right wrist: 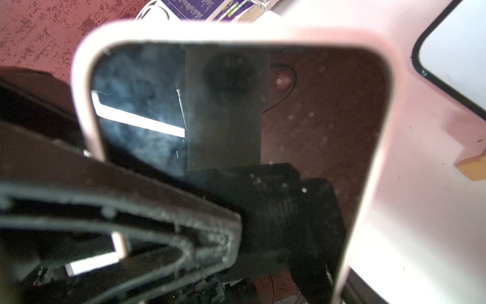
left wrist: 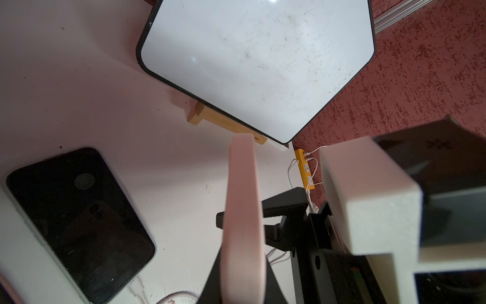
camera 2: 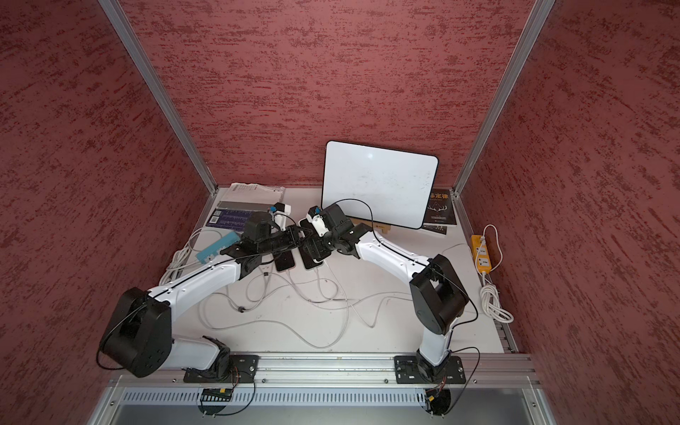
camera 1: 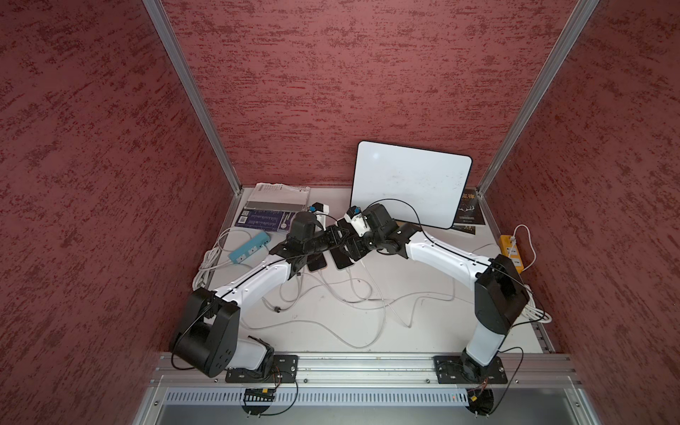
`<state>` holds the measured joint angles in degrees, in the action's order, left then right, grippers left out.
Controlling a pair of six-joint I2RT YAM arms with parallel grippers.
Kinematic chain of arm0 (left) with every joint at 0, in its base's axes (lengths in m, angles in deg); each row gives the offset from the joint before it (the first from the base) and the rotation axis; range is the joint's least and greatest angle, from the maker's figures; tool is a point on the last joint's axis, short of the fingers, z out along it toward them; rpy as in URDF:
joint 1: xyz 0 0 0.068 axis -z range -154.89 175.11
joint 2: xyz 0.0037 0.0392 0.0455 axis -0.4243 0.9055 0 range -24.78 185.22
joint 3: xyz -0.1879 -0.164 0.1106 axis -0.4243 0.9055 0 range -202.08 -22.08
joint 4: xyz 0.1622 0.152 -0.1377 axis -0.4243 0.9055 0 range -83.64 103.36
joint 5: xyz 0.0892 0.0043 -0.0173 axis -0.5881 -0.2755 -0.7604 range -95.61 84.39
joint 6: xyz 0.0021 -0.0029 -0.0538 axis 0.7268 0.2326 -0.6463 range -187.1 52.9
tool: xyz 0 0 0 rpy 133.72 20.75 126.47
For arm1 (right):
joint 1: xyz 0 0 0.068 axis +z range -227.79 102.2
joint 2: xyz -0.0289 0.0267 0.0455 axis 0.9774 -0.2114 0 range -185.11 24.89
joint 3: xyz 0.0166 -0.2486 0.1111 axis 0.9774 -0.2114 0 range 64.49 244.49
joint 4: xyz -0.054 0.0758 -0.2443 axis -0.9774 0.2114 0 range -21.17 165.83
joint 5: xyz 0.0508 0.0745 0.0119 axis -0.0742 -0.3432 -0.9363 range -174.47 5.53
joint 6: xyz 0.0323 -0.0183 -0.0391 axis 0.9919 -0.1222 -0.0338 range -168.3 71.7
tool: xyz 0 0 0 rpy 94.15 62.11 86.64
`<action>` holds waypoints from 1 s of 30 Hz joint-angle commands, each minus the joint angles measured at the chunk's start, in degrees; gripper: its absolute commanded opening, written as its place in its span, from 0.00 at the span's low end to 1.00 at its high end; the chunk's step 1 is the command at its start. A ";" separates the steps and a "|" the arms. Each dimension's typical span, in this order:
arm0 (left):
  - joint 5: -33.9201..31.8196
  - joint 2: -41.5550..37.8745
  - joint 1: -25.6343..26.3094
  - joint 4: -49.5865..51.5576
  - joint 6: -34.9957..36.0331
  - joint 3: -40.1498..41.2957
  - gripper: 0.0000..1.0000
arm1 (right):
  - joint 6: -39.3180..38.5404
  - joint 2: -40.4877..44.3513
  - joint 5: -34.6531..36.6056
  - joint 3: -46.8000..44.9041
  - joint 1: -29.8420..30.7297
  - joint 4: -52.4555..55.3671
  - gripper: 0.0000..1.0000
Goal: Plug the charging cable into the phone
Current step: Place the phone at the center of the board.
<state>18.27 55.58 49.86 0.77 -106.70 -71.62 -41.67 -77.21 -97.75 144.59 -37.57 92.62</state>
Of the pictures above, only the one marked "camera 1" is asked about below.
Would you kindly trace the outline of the phone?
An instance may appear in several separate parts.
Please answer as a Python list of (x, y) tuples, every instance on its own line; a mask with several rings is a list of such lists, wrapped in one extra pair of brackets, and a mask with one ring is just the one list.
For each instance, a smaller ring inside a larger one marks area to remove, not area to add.
[(316, 253), (307, 257), (307, 268), (311, 273), (327, 267), (328, 263), (323, 253)]
[(340, 243), (346, 242), (347, 240), (357, 236), (356, 231), (352, 224), (348, 223), (345, 219), (337, 221), (335, 223), (335, 227)]
[(346, 269), (347, 267), (351, 267), (354, 264), (352, 258), (341, 248), (332, 249), (330, 254), (337, 270)]

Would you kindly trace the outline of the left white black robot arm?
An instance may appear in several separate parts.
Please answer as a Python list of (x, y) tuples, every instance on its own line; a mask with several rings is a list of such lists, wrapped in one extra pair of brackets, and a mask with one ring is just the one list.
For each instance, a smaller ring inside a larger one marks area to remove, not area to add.
[(305, 266), (324, 267), (323, 254), (340, 247), (350, 235), (352, 227), (344, 219), (324, 228), (317, 214), (300, 212), (283, 242), (254, 269), (216, 290), (194, 290), (170, 344), (173, 368), (180, 369), (175, 364), (179, 358), (188, 370), (211, 378), (229, 368), (267, 377), (274, 348), (254, 336), (240, 338), (241, 314)]

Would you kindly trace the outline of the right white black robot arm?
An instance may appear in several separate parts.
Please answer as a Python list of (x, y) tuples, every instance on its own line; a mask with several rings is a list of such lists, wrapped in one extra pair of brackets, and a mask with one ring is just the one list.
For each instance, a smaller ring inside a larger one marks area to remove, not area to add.
[(423, 263), (466, 285), (474, 295), (476, 329), (460, 355), (460, 373), (470, 383), (481, 382), (510, 330), (529, 304), (529, 291), (507, 256), (494, 258), (467, 253), (432, 237), (422, 226), (399, 225), (384, 205), (361, 210), (351, 207), (338, 225), (348, 235), (340, 251), (357, 262), (372, 251), (386, 251)]

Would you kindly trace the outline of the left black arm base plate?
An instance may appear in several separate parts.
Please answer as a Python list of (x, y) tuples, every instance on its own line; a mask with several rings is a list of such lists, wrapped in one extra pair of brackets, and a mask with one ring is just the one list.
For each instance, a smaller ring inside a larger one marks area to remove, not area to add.
[(228, 368), (227, 384), (294, 384), (299, 368), (299, 356), (275, 353), (256, 370)]

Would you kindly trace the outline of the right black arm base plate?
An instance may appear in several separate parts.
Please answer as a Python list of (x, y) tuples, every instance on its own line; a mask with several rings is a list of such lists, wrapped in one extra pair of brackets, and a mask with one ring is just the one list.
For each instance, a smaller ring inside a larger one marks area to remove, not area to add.
[(439, 384), (507, 384), (508, 376), (500, 357), (480, 366), (467, 356), (434, 356), (434, 369)]

